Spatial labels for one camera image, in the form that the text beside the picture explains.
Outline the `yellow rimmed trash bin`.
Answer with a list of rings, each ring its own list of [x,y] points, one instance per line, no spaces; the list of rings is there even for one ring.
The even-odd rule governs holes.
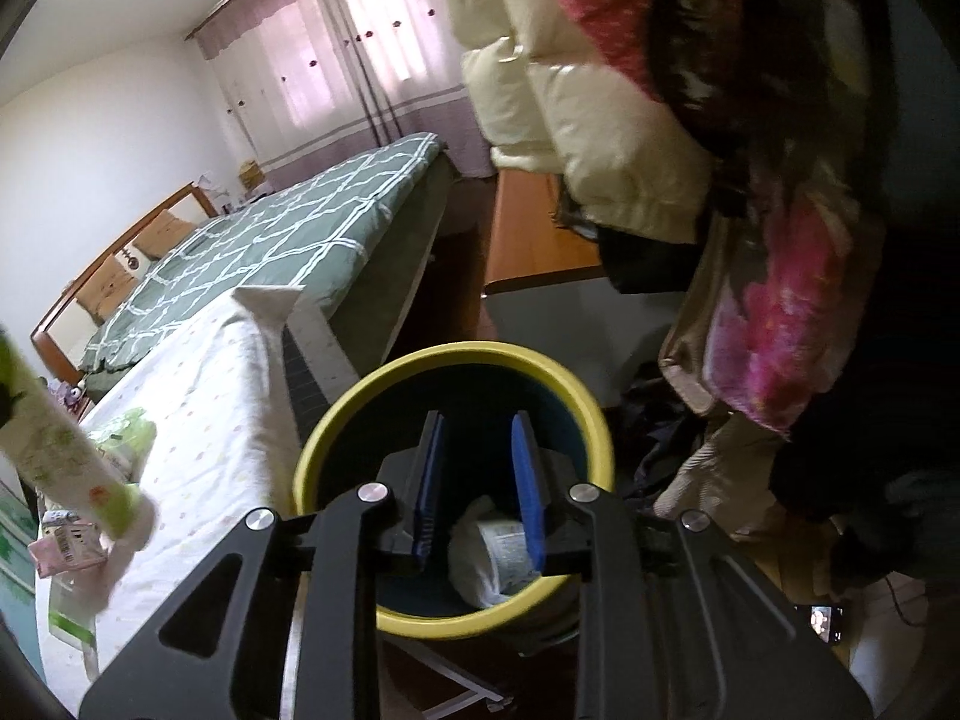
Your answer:
[[[459,341],[402,356],[348,388],[314,426],[293,476],[300,514],[374,479],[387,455],[413,447],[430,413],[443,418],[433,541],[446,554],[470,504],[489,497],[516,515],[511,423],[526,413],[540,447],[566,455],[579,481],[613,486],[612,439],[597,400],[571,371],[534,349]],[[573,619],[579,583],[542,577],[508,600],[476,610],[455,593],[446,567],[423,571],[391,557],[379,574],[377,627],[420,640],[535,635]]]

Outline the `right brown pillow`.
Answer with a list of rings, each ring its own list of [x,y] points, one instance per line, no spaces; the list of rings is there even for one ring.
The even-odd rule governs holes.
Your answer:
[[[161,260],[174,247],[194,234],[197,226],[161,210],[133,239],[133,245],[151,260]]]

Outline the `left brown pillow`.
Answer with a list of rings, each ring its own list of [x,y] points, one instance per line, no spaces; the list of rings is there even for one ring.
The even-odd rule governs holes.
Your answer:
[[[75,299],[101,325],[132,296],[137,286],[139,280],[114,255],[109,255],[76,291]]]

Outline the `white dotted table cloth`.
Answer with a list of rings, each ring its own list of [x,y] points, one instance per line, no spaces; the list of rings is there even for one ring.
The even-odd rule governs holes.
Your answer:
[[[83,421],[90,433],[130,411],[156,436],[140,473],[155,525],[83,575],[96,650],[50,630],[52,583],[37,587],[47,687],[68,710],[218,541],[254,509],[289,517],[299,454],[332,403],[356,382],[331,327],[301,289],[231,289],[160,341]]]

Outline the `green plastic bottle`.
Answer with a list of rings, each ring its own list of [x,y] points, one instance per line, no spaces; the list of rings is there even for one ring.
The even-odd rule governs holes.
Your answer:
[[[106,426],[96,427],[89,438],[117,475],[127,483],[137,483],[156,434],[156,424],[145,416],[145,411],[135,408]]]

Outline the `green checked duvet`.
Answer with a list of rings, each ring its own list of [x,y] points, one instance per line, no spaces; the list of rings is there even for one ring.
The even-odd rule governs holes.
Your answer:
[[[418,132],[355,154],[233,215],[218,216],[151,265],[86,344],[85,376],[119,372],[238,286],[294,286],[331,316],[446,144]]]

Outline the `wooden bed with headboard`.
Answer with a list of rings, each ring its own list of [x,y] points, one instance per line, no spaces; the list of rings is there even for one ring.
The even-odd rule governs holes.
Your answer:
[[[187,226],[140,273],[122,265],[158,221],[212,205],[195,185],[158,203],[65,289],[37,322],[31,343],[49,374],[76,383],[135,366],[220,294],[240,286],[304,289],[333,316],[407,210],[436,220],[457,171],[436,133],[418,132],[355,154],[231,215]]]

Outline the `pink floral garment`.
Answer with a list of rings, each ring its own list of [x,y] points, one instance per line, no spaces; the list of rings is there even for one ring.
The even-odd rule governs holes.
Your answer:
[[[866,229],[838,169],[755,166],[709,199],[706,247],[659,369],[693,413],[788,434],[843,371],[866,299]]]

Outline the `pink white curtain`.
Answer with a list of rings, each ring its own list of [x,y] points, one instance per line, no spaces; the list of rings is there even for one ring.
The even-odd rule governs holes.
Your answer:
[[[446,0],[224,0],[190,37],[239,156],[276,188],[416,132],[493,176]]]

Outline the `smartphone on floor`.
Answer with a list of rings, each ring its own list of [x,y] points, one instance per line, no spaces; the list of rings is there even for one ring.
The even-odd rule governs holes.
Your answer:
[[[830,647],[843,644],[844,637],[850,632],[851,611],[848,601],[843,603],[812,603],[812,605],[794,605],[800,616],[804,616],[812,631]]]

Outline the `cream puffer jacket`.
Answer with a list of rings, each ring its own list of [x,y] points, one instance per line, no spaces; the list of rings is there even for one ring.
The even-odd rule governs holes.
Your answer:
[[[446,0],[500,169],[558,174],[594,224],[690,244],[709,163],[669,107],[590,45],[558,0]]]

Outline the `wooden desk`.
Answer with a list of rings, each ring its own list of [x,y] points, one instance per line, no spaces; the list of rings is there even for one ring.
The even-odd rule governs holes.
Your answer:
[[[498,174],[485,298],[604,274],[596,244],[555,223],[560,188],[551,174],[517,169]]]

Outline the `green white paper cup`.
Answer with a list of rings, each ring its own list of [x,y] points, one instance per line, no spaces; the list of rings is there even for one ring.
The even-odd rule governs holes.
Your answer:
[[[2,333],[2,454],[55,504],[124,539],[142,520],[139,489],[60,408],[7,333]]]

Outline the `small pink carton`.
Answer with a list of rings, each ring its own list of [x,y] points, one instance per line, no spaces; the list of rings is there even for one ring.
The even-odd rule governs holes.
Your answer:
[[[28,551],[41,578],[86,571],[107,559],[98,525],[64,509],[43,515],[41,534],[28,544]]]

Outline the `brown pillow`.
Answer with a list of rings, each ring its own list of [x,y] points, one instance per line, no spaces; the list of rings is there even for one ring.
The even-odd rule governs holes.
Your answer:
[[[161,210],[133,239],[133,245],[151,260],[161,260],[174,247],[194,234],[197,226]]]
[[[101,325],[132,296],[137,286],[139,280],[114,255],[109,255],[76,291],[75,299]]]

